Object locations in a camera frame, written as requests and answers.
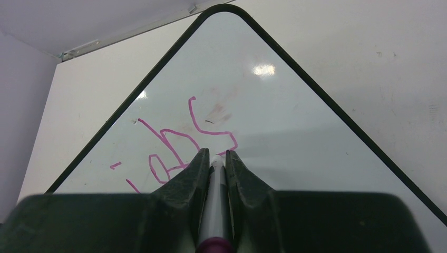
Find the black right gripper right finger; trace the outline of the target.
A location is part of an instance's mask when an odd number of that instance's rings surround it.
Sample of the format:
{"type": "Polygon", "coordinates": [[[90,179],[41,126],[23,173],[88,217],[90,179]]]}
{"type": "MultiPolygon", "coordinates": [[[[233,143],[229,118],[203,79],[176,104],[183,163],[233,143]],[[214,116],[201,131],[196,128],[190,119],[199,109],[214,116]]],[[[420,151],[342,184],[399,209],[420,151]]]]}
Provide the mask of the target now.
{"type": "Polygon", "coordinates": [[[274,190],[226,152],[234,243],[242,252],[429,252],[396,196],[274,190]]]}

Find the black framed whiteboard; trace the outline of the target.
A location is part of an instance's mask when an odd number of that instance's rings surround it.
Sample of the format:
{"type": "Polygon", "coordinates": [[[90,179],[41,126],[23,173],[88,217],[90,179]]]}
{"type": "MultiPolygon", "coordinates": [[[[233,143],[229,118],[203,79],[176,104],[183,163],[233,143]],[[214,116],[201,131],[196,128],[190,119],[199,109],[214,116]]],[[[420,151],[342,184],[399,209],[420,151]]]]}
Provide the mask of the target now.
{"type": "Polygon", "coordinates": [[[203,12],[49,187],[150,193],[201,148],[234,150],[275,190],[376,192],[410,209],[432,252],[446,217],[245,11],[203,12]]]}

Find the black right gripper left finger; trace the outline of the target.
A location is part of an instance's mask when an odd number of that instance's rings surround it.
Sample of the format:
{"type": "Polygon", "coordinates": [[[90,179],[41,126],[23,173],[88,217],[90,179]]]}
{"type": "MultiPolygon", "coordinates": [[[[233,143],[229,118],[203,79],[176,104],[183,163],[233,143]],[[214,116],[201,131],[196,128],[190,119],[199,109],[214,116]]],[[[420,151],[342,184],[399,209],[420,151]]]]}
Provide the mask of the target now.
{"type": "Polygon", "coordinates": [[[1,252],[194,252],[208,149],[153,193],[42,194],[1,226],[1,252]]]}

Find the pink whiteboard marker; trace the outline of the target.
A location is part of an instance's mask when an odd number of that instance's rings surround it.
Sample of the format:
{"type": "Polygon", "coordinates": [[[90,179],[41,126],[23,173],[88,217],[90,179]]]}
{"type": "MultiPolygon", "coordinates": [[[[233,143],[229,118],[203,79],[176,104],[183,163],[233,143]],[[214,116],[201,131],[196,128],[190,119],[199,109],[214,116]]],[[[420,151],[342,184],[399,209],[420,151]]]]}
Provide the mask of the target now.
{"type": "Polygon", "coordinates": [[[210,159],[196,252],[235,252],[225,162],[220,155],[210,159]]]}

